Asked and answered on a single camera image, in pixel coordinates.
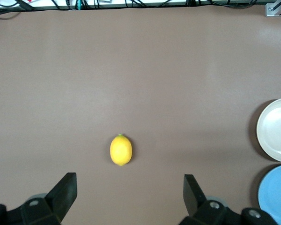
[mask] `metal screw head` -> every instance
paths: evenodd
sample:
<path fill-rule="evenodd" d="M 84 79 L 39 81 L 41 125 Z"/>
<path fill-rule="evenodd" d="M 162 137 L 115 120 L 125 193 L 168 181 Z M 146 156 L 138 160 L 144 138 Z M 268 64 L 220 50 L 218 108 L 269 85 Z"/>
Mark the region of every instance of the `metal screw head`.
<path fill-rule="evenodd" d="M 38 201 L 37 200 L 34 200 L 32 202 L 29 203 L 29 206 L 35 206 L 38 204 Z"/>
<path fill-rule="evenodd" d="M 261 214 L 259 212 L 257 212 L 256 210 L 249 210 L 249 214 L 251 217 L 255 217 L 255 218 L 261 217 Z"/>
<path fill-rule="evenodd" d="M 210 205 L 212 208 L 214 208 L 214 209 L 219 209 L 219 208 L 220 208 L 220 205 L 219 205 L 219 203 L 217 203 L 217 202 L 211 202 L 209 205 Z"/>

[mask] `table surface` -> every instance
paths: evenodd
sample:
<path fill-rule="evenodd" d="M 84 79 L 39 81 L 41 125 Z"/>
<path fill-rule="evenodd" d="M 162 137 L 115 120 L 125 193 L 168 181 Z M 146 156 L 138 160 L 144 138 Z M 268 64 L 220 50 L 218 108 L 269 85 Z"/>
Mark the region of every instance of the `table surface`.
<path fill-rule="evenodd" d="M 183 176 L 240 213 L 277 166 L 261 111 L 281 98 L 281 18 L 264 7 L 21 13 L 0 20 L 0 203 L 76 172 L 65 225 L 175 225 Z M 114 165 L 119 133 L 133 158 Z"/>

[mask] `plate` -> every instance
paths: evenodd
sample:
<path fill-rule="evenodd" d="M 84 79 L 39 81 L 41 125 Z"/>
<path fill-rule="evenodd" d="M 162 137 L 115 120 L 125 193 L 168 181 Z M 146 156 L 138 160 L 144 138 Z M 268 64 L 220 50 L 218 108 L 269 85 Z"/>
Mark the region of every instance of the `plate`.
<path fill-rule="evenodd" d="M 262 149 L 281 162 L 281 99 L 272 102 L 263 110 L 256 130 Z"/>
<path fill-rule="evenodd" d="M 272 169 L 262 180 L 258 190 L 260 208 L 281 225 L 281 166 Z"/>

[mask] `bolt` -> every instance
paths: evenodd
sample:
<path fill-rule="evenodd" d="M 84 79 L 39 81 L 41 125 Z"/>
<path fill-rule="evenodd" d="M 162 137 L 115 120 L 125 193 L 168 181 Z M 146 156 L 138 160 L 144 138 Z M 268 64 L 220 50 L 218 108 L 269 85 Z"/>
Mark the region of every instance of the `bolt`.
<path fill-rule="evenodd" d="M 214 209 L 219 209 L 219 208 L 220 208 L 220 205 L 219 205 L 219 203 L 217 203 L 217 202 L 211 202 L 209 205 L 210 205 L 212 208 L 214 208 Z"/>
<path fill-rule="evenodd" d="M 34 201 L 29 203 L 29 206 L 35 206 L 37 204 L 38 204 L 38 200 L 34 200 Z"/>
<path fill-rule="evenodd" d="M 255 217 L 255 218 L 261 217 L 261 214 L 259 212 L 257 212 L 256 210 L 249 210 L 249 214 L 251 217 Z"/>

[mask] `lemon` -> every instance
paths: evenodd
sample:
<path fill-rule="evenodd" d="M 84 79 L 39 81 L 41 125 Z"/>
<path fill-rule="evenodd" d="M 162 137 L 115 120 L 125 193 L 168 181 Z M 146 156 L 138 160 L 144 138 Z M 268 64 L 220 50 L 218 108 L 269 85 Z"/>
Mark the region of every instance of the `lemon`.
<path fill-rule="evenodd" d="M 128 138 L 119 134 L 111 142 L 111 159 L 117 165 L 127 164 L 132 156 L 132 146 Z"/>

